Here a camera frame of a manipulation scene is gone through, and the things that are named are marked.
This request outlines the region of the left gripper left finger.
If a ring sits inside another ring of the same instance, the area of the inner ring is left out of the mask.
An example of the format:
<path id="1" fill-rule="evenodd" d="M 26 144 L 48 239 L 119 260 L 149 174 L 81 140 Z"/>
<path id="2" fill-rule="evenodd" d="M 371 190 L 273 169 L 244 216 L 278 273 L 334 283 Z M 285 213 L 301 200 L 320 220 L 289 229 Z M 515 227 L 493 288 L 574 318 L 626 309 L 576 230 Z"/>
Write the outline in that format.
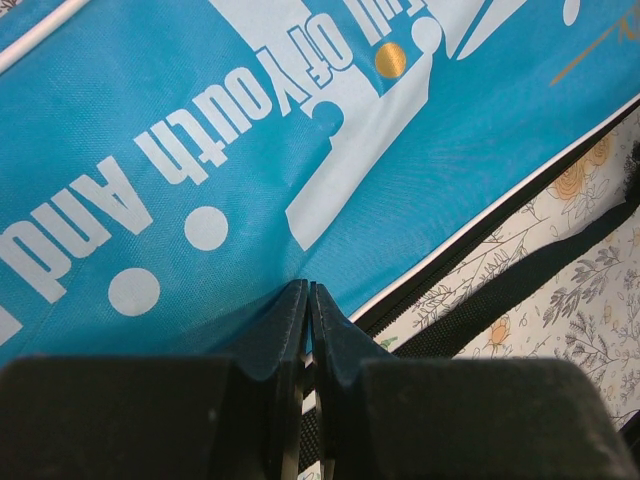
<path id="1" fill-rule="evenodd" d="M 293 479 L 308 284 L 200 356 L 33 356 L 1 372 L 5 479 Z"/>

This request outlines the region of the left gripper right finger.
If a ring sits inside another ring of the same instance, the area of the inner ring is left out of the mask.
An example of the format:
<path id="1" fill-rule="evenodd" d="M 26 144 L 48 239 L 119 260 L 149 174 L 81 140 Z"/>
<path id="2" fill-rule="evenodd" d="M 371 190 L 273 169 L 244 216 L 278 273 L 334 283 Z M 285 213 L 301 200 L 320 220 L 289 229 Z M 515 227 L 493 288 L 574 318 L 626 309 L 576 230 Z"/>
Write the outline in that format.
<path id="1" fill-rule="evenodd" d="M 588 377 L 558 359 L 404 359 L 310 291 L 325 479 L 631 479 Z"/>

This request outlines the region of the blue sport racket cover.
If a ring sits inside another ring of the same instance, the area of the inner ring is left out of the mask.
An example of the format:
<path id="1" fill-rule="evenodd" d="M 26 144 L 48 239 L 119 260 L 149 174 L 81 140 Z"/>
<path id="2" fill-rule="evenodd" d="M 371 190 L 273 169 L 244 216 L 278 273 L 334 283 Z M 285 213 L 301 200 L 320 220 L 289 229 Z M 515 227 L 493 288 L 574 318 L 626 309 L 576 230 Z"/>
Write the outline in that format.
<path id="1" fill-rule="evenodd" d="M 638 104 L 635 1 L 23 2 L 1 19 L 1 372 L 219 353 L 304 280 L 297 476 L 322 477 L 312 285 L 375 341 Z M 637 212 L 632 159 L 621 202 L 385 350 L 462 359 Z"/>

